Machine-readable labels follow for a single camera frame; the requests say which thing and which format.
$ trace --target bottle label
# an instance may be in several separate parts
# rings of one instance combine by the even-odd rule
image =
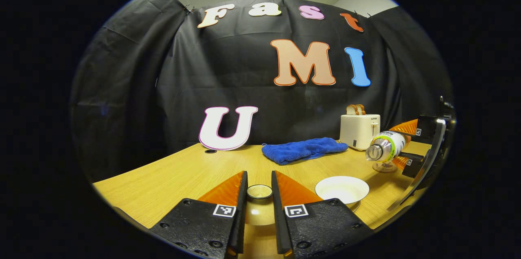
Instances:
[[[405,138],[400,133],[383,131],[374,138],[374,140],[376,139],[385,139],[391,143],[391,153],[389,157],[387,157],[386,160],[382,160],[382,162],[387,162],[397,157],[405,147]]]

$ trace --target bottle cap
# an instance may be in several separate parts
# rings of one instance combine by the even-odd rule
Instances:
[[[383,150],[382,146],[378,144],[372,144],[365,151],[365,158],[369,161],[376,161],[378,158],[382,157]]]

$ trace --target black fabric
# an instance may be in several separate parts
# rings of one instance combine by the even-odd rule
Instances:
[[[248,14],[259,2],[279,5],[279,16]],[[204,10],[233,3],[235,8],[216,25],[198,29]],[[301,16],[298,7],[318,7],[324,20]],[[363,28],[360,33],[340,16],[350,13]],[[299,80],[292,86],[277,86],[277,51],[272,40],[292,40],[305,53],[312,42],[329,44],[331,71],[337,82],[319,86]],[[372,84],[352,84],[353,68],[344,48],[363,51],[363,61]],[[361,103],[368,114],[380,114],[383,127],[403,120],[396,67],[387,59],[386,45],[368,18],[332,5],[305,0],[234,0],[202,7],[186,17],[173,41],[158,80],[159,104],[167,116],[164,124],[170,152],[198,142],[204,110],[229,107],[219,134],[235,133],[238,115],[234,110],[253,105],[247,144],[281,144],[318,137],[338,139],[340,115],[350,103]]]
[[[250,16],[259,2],[277,3],[282,14]],[[206,9],[229,3],[235,8],[216,25],[197,28]],[[304,18],[301,5],[318,7],[325,18]],[[363,33],[340,13],[357,18]],[[278,57],[270,42],[280,39],[292,40],[302,53],[312,42],[329,44],[336,83],[298,79],[277,86]],[[351,82],[346,47],[363,51],[370,86]],[[348,104],[380,114],[385,130],[436,114],[439,96],[451,99],[451,91],[435,46],[400,7],[365,18],[305,0],[234,0],[187,14],[177,0],[134,0],[87,48],[73,83],[71,116],[79,159],[99,181],[199,142],[208,107],[229,107],[219,128],[228,137],[236,130],[235,109],[256,106],[247,144],[282,144],[338,139]]]
[[[445,63],[422,27],[401,7],[393,7],[370,19],[385,40],[388,60],[393,61],[399,71],[390,77],[400,83],[401,119],[412,120],[420,114],[437,116],[440,96],[454,105]]]
[[[92,181],[167,154],[154,83],[185,16],[177,0],[132,0],[87,47],[70,112],[78,159]]]

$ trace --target toast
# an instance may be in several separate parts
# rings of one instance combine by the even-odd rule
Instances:
[[[365,110],[363,105],[357,104],[357,105],[348,105],[346,107],[346,115],[348,116],[363,116],[365,115]]]

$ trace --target wooden table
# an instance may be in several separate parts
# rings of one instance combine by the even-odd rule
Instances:
[[[430,145],[411,142],[404,152],[424,155]],[[260,145],[244,146],[233,151],[205,153],[205,147],[195,144],[151,164],[94,184],[112,206],[119,207],[130,217],[151,228],[183,198],[197,199],[233,174],[248,172],[249,185],[271,186],[271,171],[278,170],[298,181],[309,190],[322,179],[351,176],[362,179],[370,192],[361,201],[355,214],[371,228],[376,228],[420,196],[408,198],[394,211],[387,208],[397,200],[413,181],[401,174],[379,173],[372,162],[365,160],[363,151],[349,148],[343,153],[318,159],[278,165],[266,158]],[[250,226],[244,230],[244,254],[240,259],[283,258],[277,254],[275,225]]]

